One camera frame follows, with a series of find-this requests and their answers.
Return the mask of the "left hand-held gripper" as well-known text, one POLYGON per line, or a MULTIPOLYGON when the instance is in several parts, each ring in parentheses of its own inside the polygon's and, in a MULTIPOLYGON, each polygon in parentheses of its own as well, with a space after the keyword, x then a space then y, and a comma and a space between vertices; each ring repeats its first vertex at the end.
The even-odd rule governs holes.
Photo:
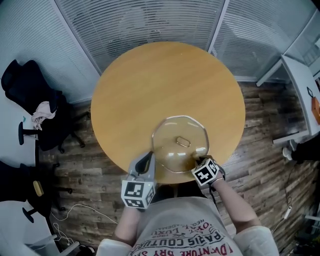
POLYGON ((156 159, 152 151, 131 161, 126 179, 122 181, 121 199, 126 207, 147 209, 151 204, 157 185, 155 179, 156 159))

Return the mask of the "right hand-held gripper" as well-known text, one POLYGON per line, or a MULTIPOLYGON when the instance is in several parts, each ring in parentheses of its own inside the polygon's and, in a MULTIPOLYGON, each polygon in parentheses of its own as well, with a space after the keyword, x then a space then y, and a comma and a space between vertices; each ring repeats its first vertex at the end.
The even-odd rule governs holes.
POLYGON ((196 156, 196 167, 191 170, 198 185, 204 186, 211 184, 220 178, 226 179, 226 174, 223 168, 213 159, 211 155, 196 156))

